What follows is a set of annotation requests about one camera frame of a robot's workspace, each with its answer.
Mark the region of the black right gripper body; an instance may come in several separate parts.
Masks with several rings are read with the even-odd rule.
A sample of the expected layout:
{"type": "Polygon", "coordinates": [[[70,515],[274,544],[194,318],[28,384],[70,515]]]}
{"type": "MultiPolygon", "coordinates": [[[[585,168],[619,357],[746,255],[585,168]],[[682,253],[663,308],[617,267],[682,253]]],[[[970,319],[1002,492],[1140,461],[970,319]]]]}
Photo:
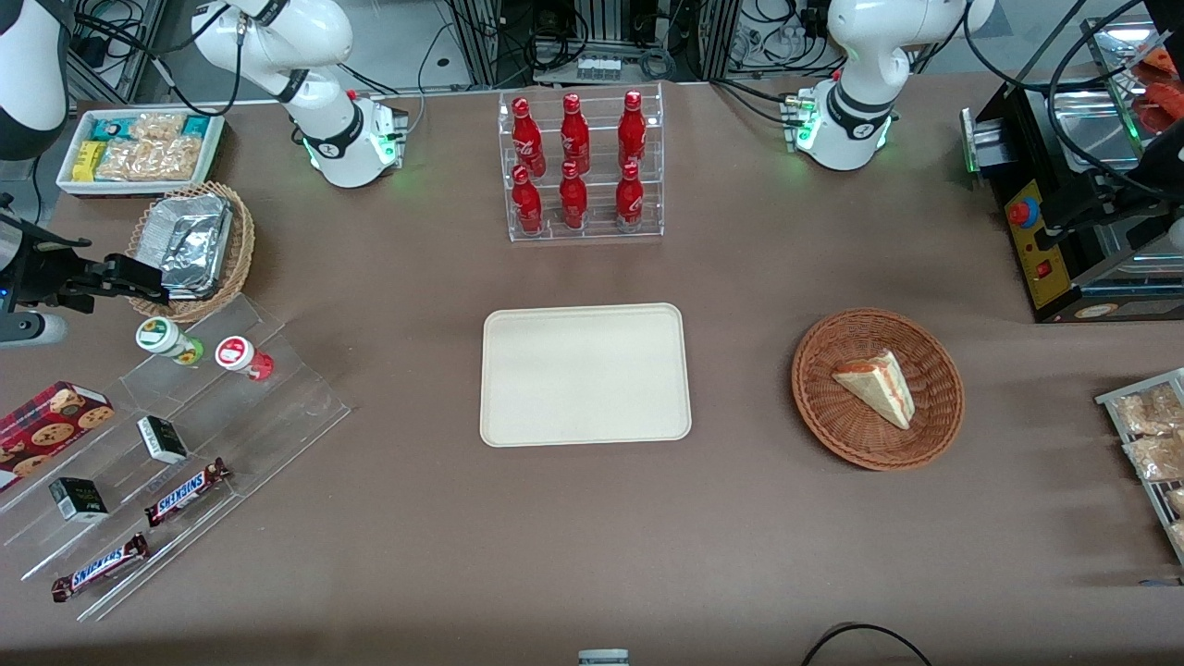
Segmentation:
{"type": "Polygon", "coordinates": [[[18,306],[94,310],[94,296],[76,292],[73,278],[84,278],[92,262],[75,250],[94,241],[69,241],[26,220],[4,220],[4,310],[18,306]]]}

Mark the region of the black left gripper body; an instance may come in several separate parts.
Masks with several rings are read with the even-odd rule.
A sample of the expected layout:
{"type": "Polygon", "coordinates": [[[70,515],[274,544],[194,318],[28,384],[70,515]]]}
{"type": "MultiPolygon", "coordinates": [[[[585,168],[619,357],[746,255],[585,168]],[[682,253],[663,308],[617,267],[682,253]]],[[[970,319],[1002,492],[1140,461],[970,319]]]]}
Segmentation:
{"type": "Polygon", "coordinates": [[[1092,228],[1106,228],[1120,222],[1141,222],[1167,216],[1172,203],[1163,201],[1133,185],[1121,185],[1117,177],[1106,177],[1101,169],[1093,169],[1090,180],[1098,186],[1101,207],[1092,214],[1092,228]]]}

